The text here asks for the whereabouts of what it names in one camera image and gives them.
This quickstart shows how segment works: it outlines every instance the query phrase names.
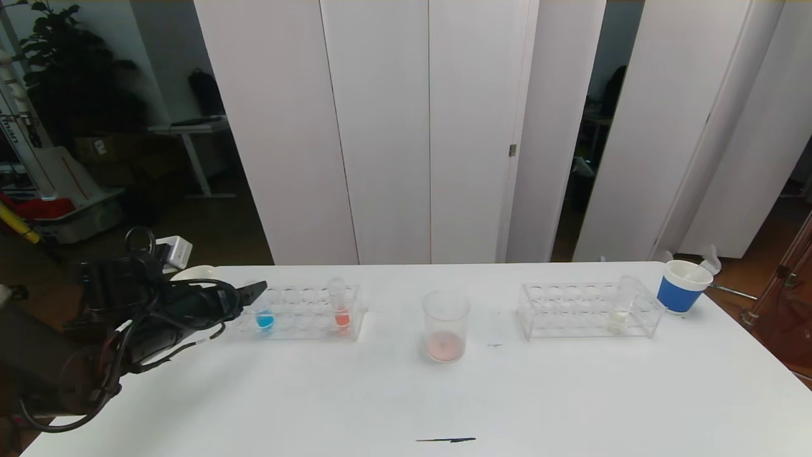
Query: beaker with pink liquid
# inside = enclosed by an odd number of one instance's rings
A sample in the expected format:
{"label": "beaker with pink liquid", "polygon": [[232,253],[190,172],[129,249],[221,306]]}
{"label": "beaker with pink liquid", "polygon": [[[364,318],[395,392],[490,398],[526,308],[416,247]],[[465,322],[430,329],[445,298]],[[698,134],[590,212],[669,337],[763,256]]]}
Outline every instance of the beaker with pink liquid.
{"label": "beaker with pink liquid", "polygon": [[438,290],[423,299],[425,353],[440,363],[455,362],[465,353],[471,304],[463,294]]}

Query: potted plant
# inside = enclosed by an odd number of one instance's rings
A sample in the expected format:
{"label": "potted plant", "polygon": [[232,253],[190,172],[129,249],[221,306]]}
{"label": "potted plant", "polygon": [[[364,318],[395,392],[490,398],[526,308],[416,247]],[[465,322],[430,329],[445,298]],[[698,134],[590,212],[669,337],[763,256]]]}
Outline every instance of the potted plant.
{"label": "potted plant", "polygon": [[76,136],[143,131],[147,106],[122,86],[136,65],[115,58],[103,39],[79,26],[78,5],[55,11],[35,1],[30,7],[41,17],[15,58],[32,67],[24,76],[28,96],[54,143],[71,147]]}

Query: red object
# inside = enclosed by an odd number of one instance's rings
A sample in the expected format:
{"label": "red object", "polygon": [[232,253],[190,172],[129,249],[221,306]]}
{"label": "red object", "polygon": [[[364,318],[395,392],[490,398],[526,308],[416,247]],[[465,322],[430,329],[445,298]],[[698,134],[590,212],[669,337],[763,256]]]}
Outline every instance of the red object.
{"label": "red object", "polygon": [[56,219],[75,209],[69,198],[57,198],[49,201],[34,198],[24,202],[14,202],[7,196],[0,195],[0,199],[14,213],[26,220]]}

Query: blue liquid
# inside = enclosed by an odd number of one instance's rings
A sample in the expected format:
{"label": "blue liquid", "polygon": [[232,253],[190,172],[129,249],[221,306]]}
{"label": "blue liquid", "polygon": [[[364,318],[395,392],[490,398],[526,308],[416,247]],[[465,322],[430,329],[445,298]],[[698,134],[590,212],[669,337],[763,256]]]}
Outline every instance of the blue liquid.
{"label": "blue liquid", "polygon": [[260,329],[270,330],[274,326],[274,316],[269,312],[261,312],[257,314],[256,318]]}

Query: blue paper cup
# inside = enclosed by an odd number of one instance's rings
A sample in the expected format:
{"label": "blue paper cup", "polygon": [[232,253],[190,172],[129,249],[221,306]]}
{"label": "blue paper cup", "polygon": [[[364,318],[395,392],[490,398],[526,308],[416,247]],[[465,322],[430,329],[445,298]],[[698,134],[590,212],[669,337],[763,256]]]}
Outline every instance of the blue paper cup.
{"label": "blue paper cup", "polygon": [[713,282],[713,275],[705,268],[700,268],[692,280],[685,279],[694,272],[697,264],[685,260],[672,260],[665,264],[665,273],[660,282],[657,299],[675,313],[688,312],[697,301],[702,291]]}

